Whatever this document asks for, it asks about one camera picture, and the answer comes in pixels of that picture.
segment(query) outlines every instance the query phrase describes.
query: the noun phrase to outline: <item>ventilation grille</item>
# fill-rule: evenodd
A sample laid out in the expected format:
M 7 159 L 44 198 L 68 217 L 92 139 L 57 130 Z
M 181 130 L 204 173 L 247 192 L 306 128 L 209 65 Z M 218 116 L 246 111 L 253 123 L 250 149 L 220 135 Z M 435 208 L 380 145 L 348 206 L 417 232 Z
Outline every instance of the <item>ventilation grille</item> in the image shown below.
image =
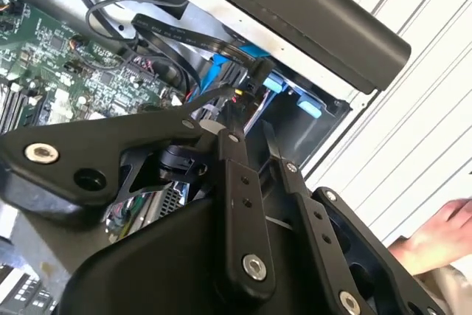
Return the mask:
M 181 205 L 179 203 L 181 196 L 171 187 L 167 189 L 158 218 L 177 210 Z

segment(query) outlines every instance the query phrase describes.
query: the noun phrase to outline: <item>hand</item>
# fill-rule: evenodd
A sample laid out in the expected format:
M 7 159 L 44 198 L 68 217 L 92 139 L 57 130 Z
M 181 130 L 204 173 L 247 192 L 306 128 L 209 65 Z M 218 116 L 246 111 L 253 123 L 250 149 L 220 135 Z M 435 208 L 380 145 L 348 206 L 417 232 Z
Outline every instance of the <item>hand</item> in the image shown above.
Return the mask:
M 413 275 L 472 254 L 472 200 L 448 202 L 410 239 L 395 241 L 389 251 Z

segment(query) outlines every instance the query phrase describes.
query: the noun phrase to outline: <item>motherboard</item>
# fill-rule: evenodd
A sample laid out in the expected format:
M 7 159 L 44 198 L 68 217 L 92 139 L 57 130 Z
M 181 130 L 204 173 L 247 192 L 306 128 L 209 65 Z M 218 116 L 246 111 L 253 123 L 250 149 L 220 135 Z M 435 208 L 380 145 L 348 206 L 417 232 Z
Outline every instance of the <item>motherboard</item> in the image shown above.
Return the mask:
M 73 51 L 78 38 L 83 57 L 109 67 L 123 61 L 22 0 L 0 0 L 0 134 L 162 109 L 183 100 L 139 58 L 118 70 L 84 65 Z

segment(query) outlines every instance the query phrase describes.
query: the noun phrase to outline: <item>white corrugated wall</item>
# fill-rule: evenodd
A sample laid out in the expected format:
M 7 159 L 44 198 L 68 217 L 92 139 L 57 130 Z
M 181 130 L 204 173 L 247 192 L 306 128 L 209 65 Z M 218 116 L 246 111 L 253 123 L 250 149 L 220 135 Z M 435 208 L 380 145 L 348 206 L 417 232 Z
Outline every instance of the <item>white corrugated wall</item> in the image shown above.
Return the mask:
M 406 68 L 308 178 L 385 243 L 472 196 L 472 0 L 355 0 L 412 45 Z

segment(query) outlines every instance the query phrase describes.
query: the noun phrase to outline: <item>screw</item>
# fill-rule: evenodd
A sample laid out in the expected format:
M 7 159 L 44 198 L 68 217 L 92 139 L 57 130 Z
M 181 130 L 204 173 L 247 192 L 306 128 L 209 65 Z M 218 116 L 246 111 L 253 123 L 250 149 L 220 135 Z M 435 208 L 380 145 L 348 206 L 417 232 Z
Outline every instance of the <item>screw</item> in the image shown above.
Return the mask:
M 352 296 L 351 293 L 347 291 L 342 291 L 339 293 L 339 300 L 341 300 L 342 306 L 350 315 L 360 315 L 361 314 L 361 307 L 359 306 L 355 297 Z
M 239 138 L 237 138 L 234 134 L 230 133 L 228 136 L 233 142 L 239 142 Z
M 46 143 L 34 143 L 28 145 L 24 155 L 31 162 L 38 164 L 52 164 L 59 159 L 59 152 L 53 146 Z
M 326 191 L 326 196 L 331 200 L 331 201 L 335 201 L 337 200 L 337 197 L 334 193 L 332 193 L 331 191 Z
M 296 168 L 296 166 L 294 164 L 292 164 L 291 162 L 288 162 L 287 163 L 287 168 L 292 172 L 292 173 L 295 173 L 296 171 L 298 171 L 298 169 Z
M 243 258 L 244 272 L 253 280 L 263 281 L 267 277 L 264 262 L 256 255 L 246 255 Z
M 187 121 L 187 120 L 183 120 L 182 121 L 182 125 L 184 125 L 185 127 L 187 128 L 190 128 L 190 129 L 194 129 L 195 126 L 193 125 L 193 123 L 191 123 L 190 121 Z

